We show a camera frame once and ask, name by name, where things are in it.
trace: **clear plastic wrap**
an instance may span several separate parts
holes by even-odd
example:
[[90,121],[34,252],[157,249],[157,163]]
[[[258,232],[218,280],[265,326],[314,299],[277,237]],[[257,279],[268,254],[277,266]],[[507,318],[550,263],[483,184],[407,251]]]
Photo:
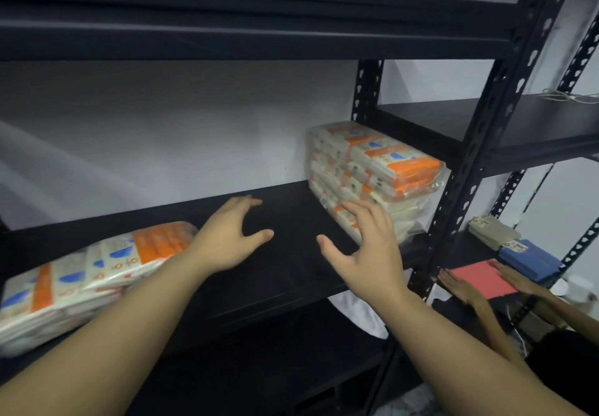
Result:
[[0,356],[15,356],[91,320],[127,286],[187,248],[197,229],[164,223],[87,246],[9,279],[0,306]]
[[422,231],[429,194],[443,185],[445,164],[399,140],[355,122],[310,131],[310,188],[357,243],[361,236],[343,200],[368,200],[391,215],[398,243]]

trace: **forearm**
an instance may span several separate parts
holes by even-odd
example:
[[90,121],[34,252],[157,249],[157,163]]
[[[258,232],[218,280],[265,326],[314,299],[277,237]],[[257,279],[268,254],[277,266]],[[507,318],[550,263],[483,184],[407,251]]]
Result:
[[568,304],[546,288],[539,287],[535,292],[543,302],[560,316],[574,331],[599,346],[599,321]]
[[2,414],[123,414],[206,278],[180,254],[0,388]]
[[450,414],[581,414],[474,337],[398,291],[373,304]]
[[489,340],[490,347],[505,359],[514,364],[522,372],[537,378],[537,375],[528,367],[526,361],[514,349],[510,339],[507,337],[499,322],[497,321],[493,309],[487,300],[480,300],[473,305],[476,316],[478,317],[483,330]]

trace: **blue towel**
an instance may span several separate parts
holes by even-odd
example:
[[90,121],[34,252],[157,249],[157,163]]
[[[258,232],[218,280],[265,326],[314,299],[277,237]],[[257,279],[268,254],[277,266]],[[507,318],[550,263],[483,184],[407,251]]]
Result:
[[561,261],[527,239],[502,245],[499,256],[533,282],[539,282],[558,272]]

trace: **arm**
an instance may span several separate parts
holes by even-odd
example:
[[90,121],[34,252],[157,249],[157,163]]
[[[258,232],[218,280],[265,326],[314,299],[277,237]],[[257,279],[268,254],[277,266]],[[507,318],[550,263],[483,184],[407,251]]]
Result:
[[408,291],[387,213],[360,200],[342,205],[356,216],[363,245],[349,257],[320,235],[322,254],[391,328],[445,411],[473,416],[583,414]]
[[471,306],[478,317],[483,330],[489,339],[490,347],[514,364],[525,374],[537,378],[524,359],[514,349],[510,339],[499,325],[489,301],[472,284],[457,278],[451,271],[441,270],[439,280],[461,302]]
[[574,331],[586,337],[589,342],[599,346],[599,321],[591,318],[573,305],[562,301],[547,288],[531,282],[515,269],[498,261],[494,261],[492,264],[499,271],[499,275],[515,289],[537,296],[551,307]]
[[0,413],[123,414],[199,285],[273,237],[272,230],[241,233],[244,215],[260,203],[225,203],[185,252],[0,388]]

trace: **pink folder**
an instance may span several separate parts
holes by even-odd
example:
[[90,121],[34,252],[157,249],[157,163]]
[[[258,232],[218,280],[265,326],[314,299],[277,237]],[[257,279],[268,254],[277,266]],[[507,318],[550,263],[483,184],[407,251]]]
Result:
[[512,285],[499,277],[497,269],[493,268],[488,261],[469,264],[462,268],[453,269],[452,272],[456,277],[472,284],[483,294],[485,299],[518,292]]

